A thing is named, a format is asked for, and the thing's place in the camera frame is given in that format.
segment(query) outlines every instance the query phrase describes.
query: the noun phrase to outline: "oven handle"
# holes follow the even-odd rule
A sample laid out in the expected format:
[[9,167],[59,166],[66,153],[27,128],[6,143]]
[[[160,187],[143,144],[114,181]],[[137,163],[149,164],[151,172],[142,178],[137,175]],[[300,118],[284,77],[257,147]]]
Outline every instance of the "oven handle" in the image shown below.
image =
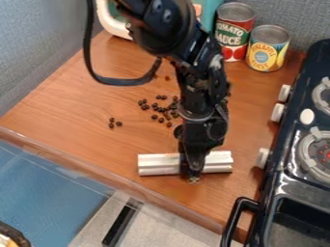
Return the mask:
[[246,197],[239,197],[234,202],[230,218],[227,222],[226,229],[223,232],[220,247],[231,247],[234,231],[236,229],[239,217],[244,210],[249,210],[253,213],[259,211],[260,205],[258,202],[253,201]]

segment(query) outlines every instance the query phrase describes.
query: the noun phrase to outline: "white knob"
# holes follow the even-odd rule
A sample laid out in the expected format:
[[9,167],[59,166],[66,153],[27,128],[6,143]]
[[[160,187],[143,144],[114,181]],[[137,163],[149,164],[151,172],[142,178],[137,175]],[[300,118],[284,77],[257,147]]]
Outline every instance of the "white knob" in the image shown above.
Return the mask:
[[260,148],[257,156],[256,166],[263,169],[268,156],[269,149]]
[[273,112],[271,113],[270,120],[275,123],[279,123],[282,119],[283,112],[284,112],[284,104],[276,103]]
[[289,97],[289,91],[291,90],[291,86],[284,84],[282,85],[281,91],[279,93],[279,101],[281,102],[287,102],[288,97]]
[[304,125],[309,125],[313,122],[314,118],[316,117],[316,115],[314,114],[314,111],[312,111],[311,109],[304,109],[301,113],[300,113],[300,122]]

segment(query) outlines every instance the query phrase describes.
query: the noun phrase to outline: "black stove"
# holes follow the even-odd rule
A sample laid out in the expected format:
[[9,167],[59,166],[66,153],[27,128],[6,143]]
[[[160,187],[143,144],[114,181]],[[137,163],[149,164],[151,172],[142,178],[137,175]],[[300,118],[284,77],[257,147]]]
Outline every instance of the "black stove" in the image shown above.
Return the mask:
[[330,246],[330,40],[313,44],[272,120],[280,129],[264,165],[258,202],[238,198],[221,242],[229,247],[240,214],[255,214],[244,246]]

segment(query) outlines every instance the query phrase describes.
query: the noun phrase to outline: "wooden countertop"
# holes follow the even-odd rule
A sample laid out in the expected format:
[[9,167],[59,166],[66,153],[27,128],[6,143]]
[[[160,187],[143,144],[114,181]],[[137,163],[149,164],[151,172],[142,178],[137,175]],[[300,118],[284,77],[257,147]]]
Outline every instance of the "wooden countertop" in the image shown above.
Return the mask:
[[[262,171],[254,168],[258,150],[268,148],[277,130],[269,121],[282,84],[291,84],[304,54],[290,52],[285,66],[271,73],[249,69],[244,62],[227,63],[233,82],[229,98],[230,131],[220,150],[232,151],[232,174],[205,175],[197,185],[178,176],[144,177],[137,173],[139,153],[176,152],[177,140],[164,124],[153,123],[151,111],[142,112],[137,101],[179,92],[173,68],[163,62],[157,78],[139,87],[111,87],[96,83],[85,69],[79,51],[36,90],[0,120],[0,125],[64,151],[97,167],[128,178],[222,225],[234,200],[256,198]],[[94,66],[99,74],[137,77],[154,58],[131,41],[100,33],[93,43]],[[114,117],[123,127],[110,130]],[[246,235],[250,217],[239,222]]]

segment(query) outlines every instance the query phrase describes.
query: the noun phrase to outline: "tomato sauce can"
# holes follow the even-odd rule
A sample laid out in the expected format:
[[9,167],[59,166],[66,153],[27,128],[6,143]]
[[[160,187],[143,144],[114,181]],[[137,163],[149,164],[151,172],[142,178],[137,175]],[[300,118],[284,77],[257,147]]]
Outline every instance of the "tomato sauce can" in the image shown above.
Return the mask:
[[275,71],[283,65],[288,48],[286,29],[275,25],[256,27],[251,33],[246,63],[258,71]]
[[255,22],[252,8],[243,3],[227,3],[217,10],[215,38],[222,46],[225,61],[243,60]]

